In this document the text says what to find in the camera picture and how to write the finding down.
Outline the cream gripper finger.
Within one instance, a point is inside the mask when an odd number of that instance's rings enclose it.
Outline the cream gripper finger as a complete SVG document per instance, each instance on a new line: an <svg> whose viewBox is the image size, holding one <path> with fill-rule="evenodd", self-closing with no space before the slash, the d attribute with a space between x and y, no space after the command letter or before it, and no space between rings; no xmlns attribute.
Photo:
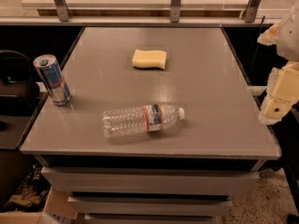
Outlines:
<svg viewBox="0 0 299 224"><path fill-rule="evenodd" d="M299 62L288 61L281 69L271 70L258 119L265 125L276 124L298 102Z"/></svg>
<svg viewBox="0 0 299 224"><path fill-rule="evenodd" d="M259 35L257 42L266 46L276 45L279 26L280 22L273 24L269 29Z"/></svg>

